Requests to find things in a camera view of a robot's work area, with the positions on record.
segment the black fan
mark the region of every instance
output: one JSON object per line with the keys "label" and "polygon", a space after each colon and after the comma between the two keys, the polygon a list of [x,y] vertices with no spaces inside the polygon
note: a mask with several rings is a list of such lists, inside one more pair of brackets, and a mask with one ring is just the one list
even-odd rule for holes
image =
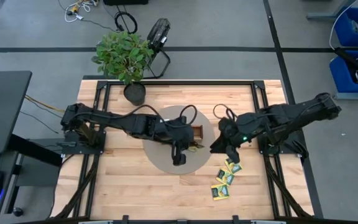
{"label": "black fan", "polygon": [[147,40],[150,41],[149,47],[154,51],[154,55],[159,53],[167,41],[168,31],[171,28],[171,24],[168,19],[159,19],[153,26],[152,30],[147,36]]}

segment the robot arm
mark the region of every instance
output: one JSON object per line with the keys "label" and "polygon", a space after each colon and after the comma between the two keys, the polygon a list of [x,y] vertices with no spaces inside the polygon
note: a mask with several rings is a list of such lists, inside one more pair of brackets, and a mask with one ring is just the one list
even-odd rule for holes
{"label": "robot arm", "polygon": [[190,124],[186,124],[186,116],[182,116],[182,113],[188,107],[194,106],[185,107],[178,118],[169,121],[164,121],[155,110],[156,115],[135,114],[141,107],[128,114],[121,115],[94,110],[82,103],[77,103],[67,107],[60,124],[64,131],[75,131],[80,135],[81,143],[89,146],[96,146],[99,142],[97,132],[90,129],[86,125],[87,122],[121,129],[133,138],[170,144],[172,146],[173,164],[176,166],[185,164],[186,156],[181,152],[196,143],[194,142],[193,128],[190,125],[192,121]]}
{"label": "robot arm", "polygon": [[237,148],[257,136],[265,136],[270,146],[282,144],[288,135],[312,123],[338,117],[341,108],[336,106],[328,93],[296,105],[272,105],[257,113],[241,114],[219,121],[221,131],[211,145],[211,153],[226,153],[235,163],[239,162]]}

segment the blue plastic crate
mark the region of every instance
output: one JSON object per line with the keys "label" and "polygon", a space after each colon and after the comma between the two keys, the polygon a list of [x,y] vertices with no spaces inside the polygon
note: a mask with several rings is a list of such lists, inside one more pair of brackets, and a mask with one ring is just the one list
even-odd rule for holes
{"label": "blue plastic crate", "polygon": [[[349,55],[358,58],[358,51],[348,50]],[[354,83],[347,68],[346,62],[341,57],[336,57],[329,68],[333,75],[336,88],[340,93],[358,93],[358,84]]]}
{"label": "blue plastic crate", "polygon": [[358,47],[358,33],[354,31],[351,20],[358,21],[358,8],[352,7],[342,14],[335,24],[335,31],[343,46]]}

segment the white cable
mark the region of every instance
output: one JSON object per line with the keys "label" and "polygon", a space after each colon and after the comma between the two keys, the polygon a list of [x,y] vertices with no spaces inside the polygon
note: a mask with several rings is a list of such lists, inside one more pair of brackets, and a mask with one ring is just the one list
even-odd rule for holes
{"label": "white cable", "polygon": [[[71,4],[71,5],[67,6],[67,8],[65,9],[65,21],[66,21],[66,22],[75,22],[79,17],[81,17],[81,16],[79,16],[77,13],[74,13],[75,19],[70,20],[70,21],[67,19],[68,9],[71,8],[71,7],[73,7],[73,6],[75,6],[75,5],[77,5],[77,4],[78,4],[78,2],[76,2],[76,3],[74,3],[74,4]],[[90,2],[81,2],[81,6],[79,7],[78,10],[80,10],[81,8],[84,8],[84,10],[85,10],[86,12],[90,12],[90,11],[91,11],[91,8],[90,8],[89,5],[93,5],[93,4],[90,3]]]}
{"label": "white cable", "polygon": [[331,29],[331,34],[329,35],[329,46],[335,50],[335,48],[333,47],[333,45],[331,44],[331,39],[333,38],[333,32],[334,32],[334,27],[335,27],[335,24],[336,22],[338,21],[338,19],[341,17],[341,15],[343,15],[348,9],[350,9],[350,7],[352,7],[358,0],[355,0],[354,3],[352,3],[350,6],[348,6],[345,10],[343,10],[340,15],[336,18],[335,22],[334,22],[334,25],[333,25],[333,28]]}

